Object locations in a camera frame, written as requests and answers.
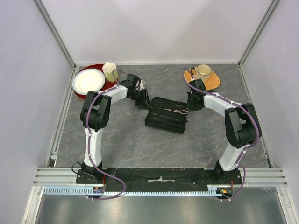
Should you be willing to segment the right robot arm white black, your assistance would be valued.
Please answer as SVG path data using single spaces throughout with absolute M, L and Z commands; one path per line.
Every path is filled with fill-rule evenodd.
M 215 164 L 214 178 L 218 183 L 226 183 L 239 175 L 241 158 L 262 135 L 255 108 L 251 103 L 240 104 L 217 92 L 207 91 L 200 79 L 186 83 L 191 88 L 187 100 L 189 111 L 207 108 L 224 117 L 228 145 Z

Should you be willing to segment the black zipper tool case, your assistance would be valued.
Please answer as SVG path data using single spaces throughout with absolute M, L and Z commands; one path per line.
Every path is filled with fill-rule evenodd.
M 187 117 L 183 114 L 165 111 L 164 108 L 184 110 L 186 103 L 161 97 L 154 97 L 151 103 L 153 109 L 149 110 L 145 118 L 145 126 L 178 134 L 185 132 Z

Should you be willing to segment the silver scissors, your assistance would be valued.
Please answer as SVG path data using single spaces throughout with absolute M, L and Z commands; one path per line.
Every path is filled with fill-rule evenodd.
M 189 112 L 186 109 L 184 109 L 184 110 L 173 110 L 173 109 L 164 108 L 164 110 L 179 113 L 179 114 L 183 114 L 185 117 L 189 116 Z

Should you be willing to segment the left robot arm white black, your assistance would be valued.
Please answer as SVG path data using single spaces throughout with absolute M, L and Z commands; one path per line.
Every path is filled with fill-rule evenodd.
M 111 105 L 126 98 L 133 100 L 138 108 L 153 108 L 142 80 L 133 74 L 128 74 L 125 80 L 117 82 L 108 90 L 90 91 L 86 96 L 80 114 L 86 136 L 85 158 L 81 171 L 91 183 L 99 183 L 104 175 L 101 171 L 101 140 L 109 121 Z

